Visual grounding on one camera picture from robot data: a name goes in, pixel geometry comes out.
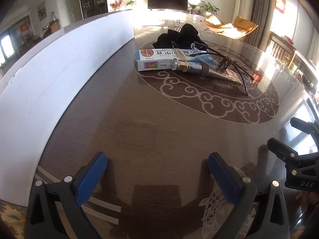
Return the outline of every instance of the white stripe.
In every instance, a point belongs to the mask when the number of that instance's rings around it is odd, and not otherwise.
[[[52,180],[53,182],[60,182],[59,179],[55,178],[54,176],[52,176],[51,174],[49,174],[47,171],[43,170],[39,165],[37,167],[37,169],[42,172],[46,177],[48,177],[50,180]]]
[[[91,208],[88,208],[86,206],[83,206],[83,205],[81,206],[81,208],[83,209],[84,212],[86,212],[86,213],[88,213],[88,214],[90,214],[92,216],[95,216],[95,217],[97,217],[99,219],[105,220],[107,222],[110,222],[110,223],[113,223],[113,224],[116,224],[116,225],[119,224],[119,220],[117,218],[104,215],[104,214],[102,214],[100,212],[97,212],[97,211],[95,211],[95,210],[93,210]]]
[[[116,212],[121,212],[121,207],[120,206],[116,206],[116,205],[113,205],[111,203],[107,203],[105,201],[102,201],[102,200],[99,200],[99,199],[96,199],[96,198],[93,198],[93,197],[90,197],[89,201],[94,203],[94,204],[96,204],[96,205],[99,205],[101,207],[105,207],[105,208],[114,210]]]
[[[43,180],[39,175],[35,174],[34,177],[37,179],[37,180],[42,180],[44,181],[44,184],[47,184],[47,182],[45,180]]]
[[[52,180],[53,182],[60,182],[59,179],[55,178],[53,175],[49,174],[46,170],[42,169],[39,165],[37,167],[37,169],[43,173],[46,177],[48,177],[50,180]],[[99,205],[101,207],[105,207],[107,209],[111,209],[111,210],[114,210],[116,212],[121,212],[121,207],[120,206],[116,206],[116,205],[113,205],[111,203],[107,203],[105,201],[102,201],[100,199],[97,199],[97,198],[93,198],[93,197],[90,197],[89,199],[90,202],[96,204],[96,205]]]

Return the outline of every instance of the eyeglasses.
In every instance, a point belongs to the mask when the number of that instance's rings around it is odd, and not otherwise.
[[[245,80],[244,80],[244,77],[241,73],[241,71],[243,71],[252,81],[254,81],[254,77],[252,77],[245,69],[243,69],[242,67],[240,67],[237,63],[233,62],[232,59],[228,56],[224,56],[223,54],[219,53],[218,51],[210,48],[209,46],[207,46],[206,44],[203,44],[203,43],[199,43],[197,41],[194,41],[195,44],[199,45],[199,46],[202,46],[212,52],[204,52],[204,53],[196,53],[196,54],[190,54],[189,56],[190,57],[196,57],[196,56],[200,56],[200,55],[216,55],[216,56],[219,56],[219,57],[222,57],[223,60],[218,64],[218,71],[219,72],[224,72],[226,71],[227,67],[229,67],[230,65],[233,65],[236,72],[240,75],[241,79],[242,79],[242,83],[244,85],[244,88],[245,88],[245,93],[246,95],[248,96],[248,90],[247,90],[247,87],[246,87],[246,83],[245,83]]]

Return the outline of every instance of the brown tabletop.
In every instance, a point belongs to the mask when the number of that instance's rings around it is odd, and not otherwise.
[[[220,79],[138,72],[135,50],[151,48],[165,32],[137,28],[135,39],[91,77],[55,127],[36,178],[62,180],[102,151],[108,166],[92,195],[98,200],[84,207],[103,238],[211,238],[232,209],[207,166],[209,154],[218,152],[259,191],[278,180],[294,223],[300,191],[285,188],[284,163],[266,143],[275,137],[301,154],[316,151],[312,138],[289,124],[294,115],[314,120],[300,82],[260,50],[209,31],[200,31],[209,46],[260,73],[249,96]],[[254,207],[241,238],[255,213]]]

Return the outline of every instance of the white partition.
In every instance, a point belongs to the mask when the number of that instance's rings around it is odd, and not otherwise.
[[[83,23],[61,30],[45,47],[41,42],[0,80],[2,200],[28,205],[36,167],[60,117],[95,71],[134,38],[131,10]]]

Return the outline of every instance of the black bag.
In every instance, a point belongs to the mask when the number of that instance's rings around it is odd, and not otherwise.
[[[157,42],[153,43],[154,48],[180,48],[180,49],[191,49],[190,45],[197,41],[207,46],[198,35],[198,31],[193,25],[186,23],[181,32],[169,29],[167,33],[161,34]],[[206,48],[196,44],[199,50],[207,51]]]

